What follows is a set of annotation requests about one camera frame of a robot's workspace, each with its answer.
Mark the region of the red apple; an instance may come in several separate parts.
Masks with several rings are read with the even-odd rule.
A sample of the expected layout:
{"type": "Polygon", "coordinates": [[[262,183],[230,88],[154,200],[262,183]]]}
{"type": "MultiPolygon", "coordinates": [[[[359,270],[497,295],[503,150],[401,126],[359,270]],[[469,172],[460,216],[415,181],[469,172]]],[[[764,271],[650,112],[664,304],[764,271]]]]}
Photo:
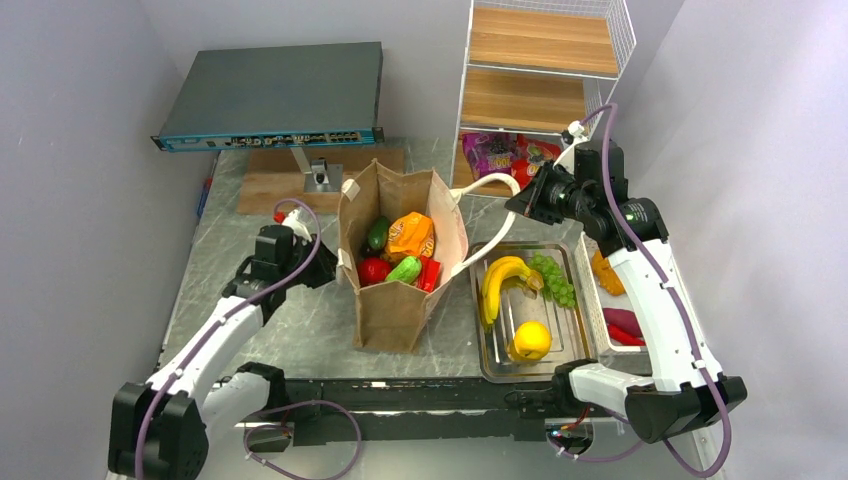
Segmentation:
{"type": "Polygon", "coordinates": [[[392,270],[392,265],[382,258],[369,257],[357,266],[357,274],[361,287],[382,283],[392,270]]]}

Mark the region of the brown burlap grocery bag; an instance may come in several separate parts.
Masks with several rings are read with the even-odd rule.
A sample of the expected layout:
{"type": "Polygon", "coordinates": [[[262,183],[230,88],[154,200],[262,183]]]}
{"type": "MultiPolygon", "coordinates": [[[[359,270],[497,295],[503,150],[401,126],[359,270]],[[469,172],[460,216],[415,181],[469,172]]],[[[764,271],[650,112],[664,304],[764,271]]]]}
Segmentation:
{"type": "Polygon", "coordinates": [[[434,171],[401,174],[378,162],[344,182],[337,269],[355,295],[355,347],[416,351],[450,282],[497,246],[516,219],[508,214],[493,239],[470,249],[459,202],[491,182],[504,183],[512,194],[520,190],[508,174],[450,189],[434,171]]]}

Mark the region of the green leafy vegetable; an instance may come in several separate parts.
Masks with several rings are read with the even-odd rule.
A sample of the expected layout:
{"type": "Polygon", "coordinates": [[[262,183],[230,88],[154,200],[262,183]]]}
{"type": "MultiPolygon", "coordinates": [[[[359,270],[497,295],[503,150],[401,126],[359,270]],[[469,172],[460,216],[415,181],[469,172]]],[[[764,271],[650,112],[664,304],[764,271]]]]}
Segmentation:
{"type": "Polygon", "coordinates": [[[416,256],[407,256],[402,259],[386,276],[386,282],[399,281],[412,285],[421,271],[421,262],[416,256]]]}

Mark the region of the orange snack bag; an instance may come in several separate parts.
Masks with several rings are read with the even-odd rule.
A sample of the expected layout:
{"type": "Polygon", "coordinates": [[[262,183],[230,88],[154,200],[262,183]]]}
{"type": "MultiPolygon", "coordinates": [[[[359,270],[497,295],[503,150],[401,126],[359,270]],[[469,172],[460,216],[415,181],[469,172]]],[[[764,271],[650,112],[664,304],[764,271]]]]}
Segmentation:
{"type": "Polygon", "coordinates": [[[397,219],[388,229],[384,254],[392,264],[408,256],[431,257],[434,250],[435,226],[426,215],[411,212],[397,219]]]}

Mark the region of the green cucumber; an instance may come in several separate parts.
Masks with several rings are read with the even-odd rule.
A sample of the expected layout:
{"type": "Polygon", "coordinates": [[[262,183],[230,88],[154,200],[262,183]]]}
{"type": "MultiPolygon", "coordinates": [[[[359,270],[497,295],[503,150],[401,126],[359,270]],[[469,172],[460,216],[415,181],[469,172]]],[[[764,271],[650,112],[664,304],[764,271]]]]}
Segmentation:
{"type": "Polygon", "coordinates": [[[366,236],[366,244],[371,250],[377,251],[385,248],[390,226],[391,222],[385,216],[378,216],[373,222],[366,236]]]}

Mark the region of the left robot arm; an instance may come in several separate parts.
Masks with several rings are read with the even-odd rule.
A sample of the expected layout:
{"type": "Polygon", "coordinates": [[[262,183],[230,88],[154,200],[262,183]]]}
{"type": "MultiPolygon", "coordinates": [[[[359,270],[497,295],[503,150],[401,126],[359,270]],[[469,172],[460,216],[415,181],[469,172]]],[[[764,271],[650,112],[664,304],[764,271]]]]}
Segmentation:
{"type": "Polygon", "coordinates": [[[337,256],[316,234],[267,225],[225,285],[213,313],[184,348],[112,402],[107,467],[136,479],[195,479],[227,430],[256,413],[279,417],[290,402],[285,373],[248,362],[224,385],[225,367],[271,319],[288,289],[335,278],[337,256]]]}

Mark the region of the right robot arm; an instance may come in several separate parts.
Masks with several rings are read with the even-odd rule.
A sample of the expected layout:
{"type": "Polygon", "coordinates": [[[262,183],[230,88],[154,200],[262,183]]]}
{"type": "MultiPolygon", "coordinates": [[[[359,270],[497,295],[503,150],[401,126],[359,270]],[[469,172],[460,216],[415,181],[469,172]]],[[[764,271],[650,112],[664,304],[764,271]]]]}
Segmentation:
{"type": "Polygon", "coordinates": [[[595,404],[624,415],[653,444],[711,426],[746,400],[744,380],[725,374],[704,341],[659,209],[629,196],[624,152],[614,141],[578,145],[573,171],[542,166],[505,207],[547,225],[581,223],[621,280],[646,343],[648,377],[597,361],[562,367],[567,378],[550,391],[557,411],[574,415],[595,404]]]}

